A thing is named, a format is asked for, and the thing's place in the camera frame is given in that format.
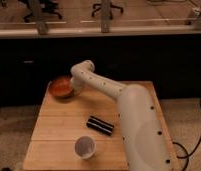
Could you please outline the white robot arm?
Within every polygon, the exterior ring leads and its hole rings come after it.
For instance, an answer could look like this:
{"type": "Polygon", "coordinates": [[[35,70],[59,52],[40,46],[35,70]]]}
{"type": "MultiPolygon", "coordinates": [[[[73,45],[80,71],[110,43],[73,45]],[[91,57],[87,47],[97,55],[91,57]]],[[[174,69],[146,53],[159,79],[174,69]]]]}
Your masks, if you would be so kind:
{"type": "Polygon", "coordinates": [[[140,84],[125,84],[94,73],[92,61],[71,68],[71,86],[85,84],[116,101],[129,171],[172,171],[169,149],[158,120],[154,99],[140,84]]]}

